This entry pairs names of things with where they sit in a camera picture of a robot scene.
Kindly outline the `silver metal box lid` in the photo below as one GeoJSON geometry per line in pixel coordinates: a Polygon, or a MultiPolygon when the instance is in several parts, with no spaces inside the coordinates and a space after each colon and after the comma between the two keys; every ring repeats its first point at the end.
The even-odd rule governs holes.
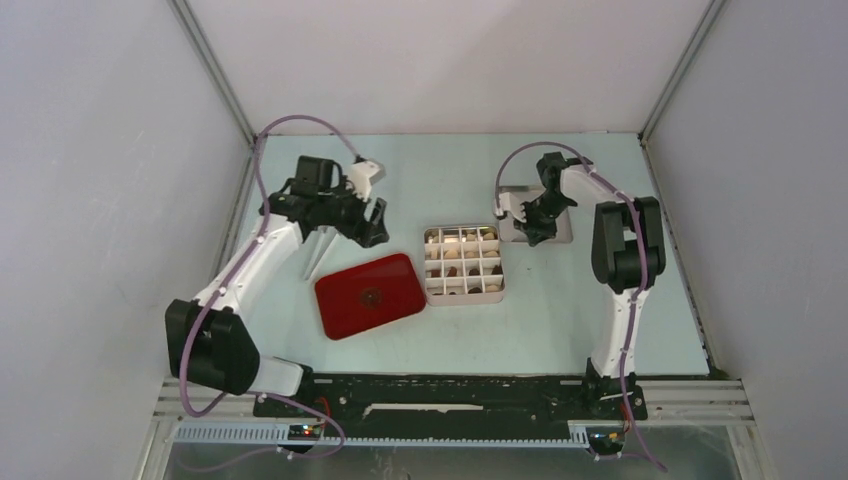
{"type": "Polygon", "coordinates": [[[536,186],[502,186],[496,209],[500,239],[507,243],[569,244],[573,232],[568,209],[576,203],[558,190],[536,186]]]}

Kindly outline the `silver metal tongs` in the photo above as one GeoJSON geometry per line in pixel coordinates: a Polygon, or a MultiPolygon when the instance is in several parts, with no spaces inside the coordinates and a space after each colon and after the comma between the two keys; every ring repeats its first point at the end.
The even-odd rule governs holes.
{"type": "Polygon", "coordinates": [[[333,248],[338,232],[334,227],[321,227],[318,231],[316,244],[310,254],[303,274],[303,280],[312,282],[317,270],[323,265],[325,257],[333,248]]]}

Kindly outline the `red plastic tray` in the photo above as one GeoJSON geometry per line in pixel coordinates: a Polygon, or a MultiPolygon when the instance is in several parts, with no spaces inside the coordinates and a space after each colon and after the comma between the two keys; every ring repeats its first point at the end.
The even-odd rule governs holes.
{"type": "Polygon", "coordinates": [[[314,292],[324,334],[334,341],[415,315],[426,304],[404,253],[326,275],[315,283],[314,292]]]}

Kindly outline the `white divided chocolate box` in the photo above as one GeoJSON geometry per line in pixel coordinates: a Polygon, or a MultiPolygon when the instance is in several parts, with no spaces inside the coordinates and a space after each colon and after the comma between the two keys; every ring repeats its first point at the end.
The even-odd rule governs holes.
{"type": "Polygon", "coordinates": [[[430,227],[423,241],[423,281],[430,305],[491,305],[504,299],[506,282],[496,226],[430,227]]]}

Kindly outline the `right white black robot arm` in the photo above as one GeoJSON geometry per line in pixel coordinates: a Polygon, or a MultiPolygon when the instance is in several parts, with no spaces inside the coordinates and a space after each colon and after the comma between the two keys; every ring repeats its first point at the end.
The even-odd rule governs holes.
{"type": "Polygon", "coordinates": [[[635,346],[644,305],[666,267],[660,205],[652,196],[632,197],[605,179],[582,156],[546,153],[536,164],[542,190],[532,199],[498,192],[498,215],[509,217],[529,246],[553,239],[557,222],[573,208],[592,210],[590,264],[606,294],[600,343],[587,362],[581,402],[606,418],[636,392],[635,346]]]}

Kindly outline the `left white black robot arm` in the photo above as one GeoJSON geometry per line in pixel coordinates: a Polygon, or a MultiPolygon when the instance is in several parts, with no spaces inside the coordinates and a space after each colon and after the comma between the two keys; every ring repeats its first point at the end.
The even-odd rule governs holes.
{"type": "Polygon", "coordinates": [[[274,393],[290,415],[311,412],[316,390],[303,381],[309,367],[262,353],[249,320],[274,275],[312,232],[333,228],[363,248],[388,241],[387,203],[371,196],[384,175],[382,164],[362,157],[348,168],[299,157],[295,174],[265,197],[250,236],[223,270],[192,299],[167,307],[172,375],[230,395],[274,393]]]}

